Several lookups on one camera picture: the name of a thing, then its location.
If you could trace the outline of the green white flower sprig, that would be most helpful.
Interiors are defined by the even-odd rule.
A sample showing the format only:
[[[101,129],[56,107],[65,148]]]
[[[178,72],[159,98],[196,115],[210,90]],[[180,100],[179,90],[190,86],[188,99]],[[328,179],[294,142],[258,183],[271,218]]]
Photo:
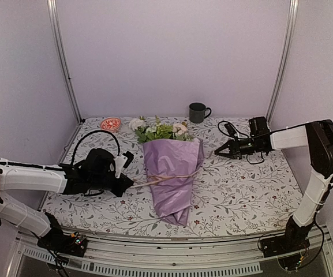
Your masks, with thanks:
[[[175,137],[173,133],[173,124],[167,124],[167,123],[162,123],[161,119],[156,116],[155,117],[155,122],[154,123],[146,123],[147,125],[147,130],[145,131],[144,134],[136,134],[137,136],[137,141],[140,144],[144,144],[150,141],[154,140],[160,140],[160,139],[169,139],[169,140],[178,140],[178,141],[193,141],[194,137],[188,132],[179,137]]]

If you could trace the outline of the white rose long stem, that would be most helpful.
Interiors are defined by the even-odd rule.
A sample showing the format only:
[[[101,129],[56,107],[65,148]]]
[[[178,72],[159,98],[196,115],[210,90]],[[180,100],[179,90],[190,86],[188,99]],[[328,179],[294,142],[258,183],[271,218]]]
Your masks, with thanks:
[[[128,126],[137,134],[144,134],[147,130],[147,125],[143,117],[131,119]]]

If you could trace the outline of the left aluminium frame post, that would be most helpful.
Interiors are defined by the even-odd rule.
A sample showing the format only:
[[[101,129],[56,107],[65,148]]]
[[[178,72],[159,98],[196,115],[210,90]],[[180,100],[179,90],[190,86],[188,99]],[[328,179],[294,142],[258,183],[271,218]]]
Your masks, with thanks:
[[[57,1],[55,0],[47,0],[48,6],[48,15],[50,18],[51,29],[53,32],[53,38],[55,47],[58,54],[59,65],[61,67],[61,72],[63,76],[64,85],[66,88],[66,92],[68,95],[69,103],[72,108],[72,112],[74,114],[75,120],[78,124],[81,124],[83,117],[81,116],[80,109],[78,106],[78,102],[74,93],[74,88],[72,84],[72,78],[69,72],[69,67],[65,55],[65,49],[63,45],[63,39],[61,35],[61,29],[59,24],[59,16],[57,9]]]

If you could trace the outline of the pink rose stem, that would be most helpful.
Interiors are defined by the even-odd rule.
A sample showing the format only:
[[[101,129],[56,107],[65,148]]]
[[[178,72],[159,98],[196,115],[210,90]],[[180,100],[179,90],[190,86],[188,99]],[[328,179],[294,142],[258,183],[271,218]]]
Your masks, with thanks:
[[[188,132],[188,128],[182,123],[175,123],[173,125],[173,133],[175,137],[183,136]]]

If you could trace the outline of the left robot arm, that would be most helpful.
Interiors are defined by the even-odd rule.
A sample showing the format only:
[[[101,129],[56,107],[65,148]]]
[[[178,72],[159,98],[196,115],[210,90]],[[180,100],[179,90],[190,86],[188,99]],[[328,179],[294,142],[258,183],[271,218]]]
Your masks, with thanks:
[[[113,156],[104,149],[92,149],[76,164],[43,166],[0,159],[0,218],[33,232],[43,247],[56,250],[84,248],[80,235],[65,235],[55,216],[38,212],[7,194],[8,190],[37,190],[64,195],[108,190],[117,197],[133,185],[123,174],[134,156],[125,152]]]

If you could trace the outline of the beige raffia ribbon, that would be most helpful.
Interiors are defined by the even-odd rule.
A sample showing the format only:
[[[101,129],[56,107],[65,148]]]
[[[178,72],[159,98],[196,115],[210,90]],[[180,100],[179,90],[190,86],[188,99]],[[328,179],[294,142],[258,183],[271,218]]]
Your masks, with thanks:
[[[194,171],[191,174],[188,174],[188,175],[176,175],[176,176],[153,175],[153,176],[151,176],[152,181],[149,181],[149,182],[146,182],[146,183],[137,184],[137,185],[133,184],[130,188],[140,188],[140,187],[143,187],[143,186],[157,185],[157,184],[159,184],[161,182],[169,181],[169,180],[172,180],[172,179],[191,178],[191,177],[194,177],[200,171],[201,171],[201,168],[198,169],[198,170],[196,170],[196,171]]]

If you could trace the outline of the red patterned ceramic bowl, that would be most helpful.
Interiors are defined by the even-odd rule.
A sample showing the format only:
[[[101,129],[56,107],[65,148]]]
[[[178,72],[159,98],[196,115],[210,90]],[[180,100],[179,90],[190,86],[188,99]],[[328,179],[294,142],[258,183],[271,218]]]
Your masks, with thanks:
[[[108,117],[105,118],[100,123],[101,130],[105,130],[108,132],[116,132],[122,125],[122,121],[120,118],[117,117]]]

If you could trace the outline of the aluminium frame post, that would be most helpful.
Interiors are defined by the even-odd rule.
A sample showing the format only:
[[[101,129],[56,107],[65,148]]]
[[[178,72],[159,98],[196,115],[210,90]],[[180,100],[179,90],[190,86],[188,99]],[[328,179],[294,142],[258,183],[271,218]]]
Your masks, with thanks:
[[[269,102],[268,109],[267,109],[266,116],[265,116],[268,123],[271,123],[271,121],[274,117],[275,108],[276,108],[276,105],[279,100],[280,90],[281,90],[282,83],[283,83],[283,80],[285,77],[285,70],[287,67],[287,62],[288,62],[289,55],[290,55],[290,48],[291,48],[293,36],[295,33],[295,25],[296,25],[296,21],[297,21],[297,13],[298,13],[298,4],[299,4],[298,0],[290,0],[282,54],[280,56],[279,67],[278,67],[278,71],[277,71],[275,82],[274,82],[274,87],[272,90],[270,102]]]
[[[53,32],[53,38],[55,47],[58,54],[59,65],[61,67],[61,72],[63,76],[64,85],[66,88],[66,92],[68,95],[69,103],[72,108],[72,112],[74,114],[75,120],[78,124],[81,124],[83,117],[81,116],[80,109],[78,106],[78,102],[74,93],[74,88],[72,84],[72,78],[69,72],[69,67],[65,55],[65,49],[63,45],[63,39],[61,35],[61,29],[59,24],[59,16],[57,9],[57,1],[55,0],[47,0],[48,6],[48,15],[50,18],[51,29]]]

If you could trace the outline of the front aluminium rail base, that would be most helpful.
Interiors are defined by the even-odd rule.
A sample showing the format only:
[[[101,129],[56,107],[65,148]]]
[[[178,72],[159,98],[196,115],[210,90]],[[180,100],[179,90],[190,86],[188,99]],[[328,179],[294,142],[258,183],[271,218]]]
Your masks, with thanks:
[[[262,243],[279,232],[205,238],[156,238],[86,232],[83,257],[57,264],[36,238],[19,231],[7,276],[333,276],[333,242],[325,226],[309,248],[265,256]]]

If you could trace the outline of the dark grey metal mug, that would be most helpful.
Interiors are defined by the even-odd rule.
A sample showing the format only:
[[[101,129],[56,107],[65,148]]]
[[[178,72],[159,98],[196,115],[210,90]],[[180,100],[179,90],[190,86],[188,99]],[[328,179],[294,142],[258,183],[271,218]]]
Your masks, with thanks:
[[[211,113],[211,108],[202,103],[195,102],[189,105],[189,120],[192,123],[202,123]]]

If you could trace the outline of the purple pink wrapping paper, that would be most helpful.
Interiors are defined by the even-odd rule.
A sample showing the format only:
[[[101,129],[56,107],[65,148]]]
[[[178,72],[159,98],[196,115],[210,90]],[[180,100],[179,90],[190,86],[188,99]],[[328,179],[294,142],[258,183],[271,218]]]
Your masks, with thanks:
[[[151,176],[188,175],[200,169],[204,161],[203,140],[154,140],[143,144],[147,180]],[[194,177],[172,179],[151,185],[154,210],[161,220],[186,226],[192,199]]]

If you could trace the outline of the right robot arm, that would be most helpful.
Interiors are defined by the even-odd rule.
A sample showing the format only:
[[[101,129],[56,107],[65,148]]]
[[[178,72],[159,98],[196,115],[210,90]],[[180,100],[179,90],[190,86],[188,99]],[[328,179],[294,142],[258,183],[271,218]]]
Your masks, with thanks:
[[[263,239],[266,250],[291,252],[309,246],[308,234],[316,224],[317,214],[333,188],[333,122],[330,119],[310,121],[279,130],[270,130],[265,117],[249,119],[249,135],[242,138],[228,121],[223,132],[229,140],[215,150],[215,155],[242,159],[252,154],[306,148],[309,161],[309,181],[298,208],[289,217],[285,233],[273,239]]]

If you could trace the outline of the right aluminium frame post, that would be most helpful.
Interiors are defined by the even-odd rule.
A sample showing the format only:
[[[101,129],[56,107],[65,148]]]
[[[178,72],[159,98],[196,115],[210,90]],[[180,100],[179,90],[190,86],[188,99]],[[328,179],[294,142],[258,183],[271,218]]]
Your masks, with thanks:
[[[285,70],[287,67],[287,62],[288,62],[289,55],[290,55],[290,48],[291,48],[293,36],[295,33],[295,25],[296,25],[296,21],[297,21],[297,13],[298,13],[298,4],[299,4],[298,0],[290,0],[282,54],[280,56],[279,67],[278,67],[278,71],[277,71],[275,82],[274,82],[274,87],[272,90],[270,102],[269,102],[268,109],[267,109],[266,116],[265,116],[268,123],[271,123],[271,121],[274,117],[275,108],[276,108],[276,105],[279,100],[280,90],[281,90],[282,83],[283,83],[283,80],[285,77]]]

